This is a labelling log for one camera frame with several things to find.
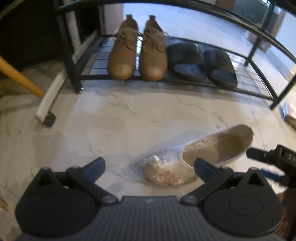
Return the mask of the wooden chair leg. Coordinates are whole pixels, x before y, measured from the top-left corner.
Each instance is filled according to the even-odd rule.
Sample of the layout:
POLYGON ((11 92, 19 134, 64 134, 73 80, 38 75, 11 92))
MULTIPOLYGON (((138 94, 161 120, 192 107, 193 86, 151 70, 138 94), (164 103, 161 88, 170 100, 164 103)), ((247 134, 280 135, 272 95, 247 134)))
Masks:
POLYGON ((11 64, 5 61, 3 57, 1 57, 1 72, 7 77, 11 78, 16 83, 18 83, 19 85, 21 85, 22 87, 24 87, 30 93, 34 94, 35 96, 41 99, 45 96, 46 92, 44 92, 44 90, 35 85, 21 72, 16 70, 16 68, 14 68, 11 64))

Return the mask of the black slide sandal left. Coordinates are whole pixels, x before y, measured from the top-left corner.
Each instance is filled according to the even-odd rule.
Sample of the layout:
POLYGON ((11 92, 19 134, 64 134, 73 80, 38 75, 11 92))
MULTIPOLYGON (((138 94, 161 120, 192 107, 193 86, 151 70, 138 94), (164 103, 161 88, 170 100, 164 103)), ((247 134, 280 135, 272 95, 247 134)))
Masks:
POLYGON ((203 60, 194 43, 178 38, 167 38, 165 44, 168 71, 171 74, 191 82, 206 81, 203 60))

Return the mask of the white pole with black foot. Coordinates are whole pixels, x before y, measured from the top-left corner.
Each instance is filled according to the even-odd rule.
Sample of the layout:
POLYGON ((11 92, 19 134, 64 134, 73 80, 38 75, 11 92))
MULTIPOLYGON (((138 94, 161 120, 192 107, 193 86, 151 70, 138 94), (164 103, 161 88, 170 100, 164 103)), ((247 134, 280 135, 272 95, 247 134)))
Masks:
POLYGON ((64 68, 57 74, 49 89, 46 91, 34 115, 39 123, 48 128, 52 127, 56 121, 56 116, 51 112, 51 108, 65 80, 70 79, 75 93, 81 93, 83 91, 75 66, 83 54, 82 48, 79 47, 77 51, 71 51, 70 40, 68 38, 70 31, 64 13, 57 13, 57 23, 62 37, 62 61, 64 68))

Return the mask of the black metal shoe rack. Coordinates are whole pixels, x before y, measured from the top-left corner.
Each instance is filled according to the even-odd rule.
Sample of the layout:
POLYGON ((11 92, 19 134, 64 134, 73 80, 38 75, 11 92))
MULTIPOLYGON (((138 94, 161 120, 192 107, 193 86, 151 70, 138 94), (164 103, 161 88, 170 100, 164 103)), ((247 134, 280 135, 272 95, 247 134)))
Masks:
MULTIPOLYGON (((62 19, 62 16, 71 11, 75 11, 76 9, 78 9, 79 6, 84 6, 87 4, 93 4, 95 6, 105 6, 109 4, 116 4, 117 2, 116 1, 74 1, 72 3, 65 4, 63 6, 60 6, 58 1, 55 1, 54 3, 55 3, 57 21, 58 21, 60 33, 62 36, 63 46, 64 46, 63 63, 65 65, 66 72, 70 78, 71 84, 75 92, 81 93, 83 91, 83 87, 81 84, 82 80, 91 80, 91 79, 103 80, 106 78, 106 76, 105 75, 91 76, 91 75, 81 74, 93 51, 89 47, 86 48, 86 50, 82 52, 82 57, 78 59, 78 62, 77 63, 73 62, 72 55, 70 52, 69 42, 66 36, 67 31, 65 29, 65 24, 62 19)), ((277 95, 273 87, 267 80, 267 78, 264 76, 262 71, 252 60, 252 57, 256 49, 258 48, 259 41, 263 40, 265 42, 272 44, 279 51, 281 51, 285 56, 287 56, 291 61, 295 61, 295 56, 293 56, 293 54, 290 51, 288 51, 286 47, 284 47, 278 40, 275 39, 275 37, 268 34, 267 31, 265 30, 275 6, 279 7, 280 9, 292 15, 295 15, 295 1, 270 1, 266 17, 264 18, 262 27, 260 28, 257 27, 255 24, 251 23, 250 21, 240 17, 239 15, 236 15, 230 10, 226 10, 222 7, 205 3, 203 1, 154 1, 154 3, 165 4, 169 6, 179 6, 181 8, 193 9, 212 16, 216 16, 220 19, 224 19, 228 22, 241 26, 244 29, 249 30, 250 32, 254 33, 257 36, 257 40, 254 43, 249 55, 244 57, 245 64, 252 66, 252 68, 255 70, 255 73, 261 78, 262 82, 266 86, 267 90, 270 93, 270 96, 256 94, 255 92, 251 92, 251 91, 247 91, 239 88, 234 88, 233 89, 234 92, 243 93, 246 95, 256 96, 262 99, 270 100, 272 101, 272 104, 270 105, 269 108, 273 110, 286 97, 286 95, 292 90, 292 88, 295 87, 295 78, 292 78, 292 80, 287 85, 287 87, 282 91, 282 93, 280 95, 277 95)))

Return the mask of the black slide sandal right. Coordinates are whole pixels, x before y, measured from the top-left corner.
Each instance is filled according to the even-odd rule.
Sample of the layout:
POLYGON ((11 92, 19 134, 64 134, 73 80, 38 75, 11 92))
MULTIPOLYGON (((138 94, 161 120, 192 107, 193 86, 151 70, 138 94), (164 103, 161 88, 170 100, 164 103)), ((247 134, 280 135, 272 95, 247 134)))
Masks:
POLYGON ((203 70, 215 85, 234 89, 238 85, 236 72, 229 55, 207 44, 199 44, 198 51, 203 60, 203 70))

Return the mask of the tan lace-up shoe right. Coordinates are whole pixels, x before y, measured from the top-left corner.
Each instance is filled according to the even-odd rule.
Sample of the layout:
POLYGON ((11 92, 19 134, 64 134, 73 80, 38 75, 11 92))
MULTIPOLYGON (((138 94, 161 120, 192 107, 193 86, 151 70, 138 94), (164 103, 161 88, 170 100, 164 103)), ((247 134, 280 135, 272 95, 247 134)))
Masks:
POLYGON ((138 71, 148 81, 159 81, 167 71, 168 59, 165 32, 157 23, 156 16, 149 16, 142 36, 138 71))

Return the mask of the tan lace-up shoe left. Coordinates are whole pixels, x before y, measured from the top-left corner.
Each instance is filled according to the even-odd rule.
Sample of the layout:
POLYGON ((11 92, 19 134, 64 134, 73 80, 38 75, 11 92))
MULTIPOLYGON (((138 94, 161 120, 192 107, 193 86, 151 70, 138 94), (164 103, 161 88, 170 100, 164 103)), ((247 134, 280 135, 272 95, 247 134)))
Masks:
POLYGON ((133 75, 137 56, 138 25, 132 15, 126 15, 116 34, 107 63, 112 79, 125 80, 133 75))

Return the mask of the black slide sandal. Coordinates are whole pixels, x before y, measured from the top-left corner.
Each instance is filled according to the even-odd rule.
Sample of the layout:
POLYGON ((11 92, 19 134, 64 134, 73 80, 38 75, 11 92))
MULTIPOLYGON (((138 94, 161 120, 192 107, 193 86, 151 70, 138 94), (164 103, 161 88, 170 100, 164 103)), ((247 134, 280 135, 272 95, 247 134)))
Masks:
POLYGON ((168 71, 171 74, 191 82, 206 81, 203 60, 194 43, 178 38, 167 38, 165 44, 168 71))
POLYGON ((229 55, 207 44, 199 44, 198 51, 203 60, 203 70, 215 85, 234 89, 238 85, 236 72, 229 55))

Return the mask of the tan lace-up shoe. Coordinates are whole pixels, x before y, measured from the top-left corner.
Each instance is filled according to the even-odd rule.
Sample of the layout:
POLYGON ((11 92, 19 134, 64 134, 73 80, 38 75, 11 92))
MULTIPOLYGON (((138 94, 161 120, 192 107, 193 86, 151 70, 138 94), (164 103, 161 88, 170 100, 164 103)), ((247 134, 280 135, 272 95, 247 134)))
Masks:
POLYGON ((156 16, 149 16, 142 36, 138 71, 148 81, 159 81, 167 71, 168 59, 165 32, 157 23, 156 16))
POLYGON ((125 80, 133 75, 137 56, 138 25, 132 15, 126 15, 116 34, 107 63, 112 79, 125 80))

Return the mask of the white embroidered pearl shoe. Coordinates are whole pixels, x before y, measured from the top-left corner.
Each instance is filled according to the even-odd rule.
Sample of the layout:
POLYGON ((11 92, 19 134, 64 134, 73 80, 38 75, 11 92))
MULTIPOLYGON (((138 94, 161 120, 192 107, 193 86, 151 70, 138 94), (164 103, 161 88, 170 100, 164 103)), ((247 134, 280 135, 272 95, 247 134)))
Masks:
POLYGON ((158 185, 180 186, 195 181, 194 162, 204 159, 214 166, 238 159, 252 144, 253 130, 232 126, 186 144, 155 152, 139 162, 147 180, 158 185))

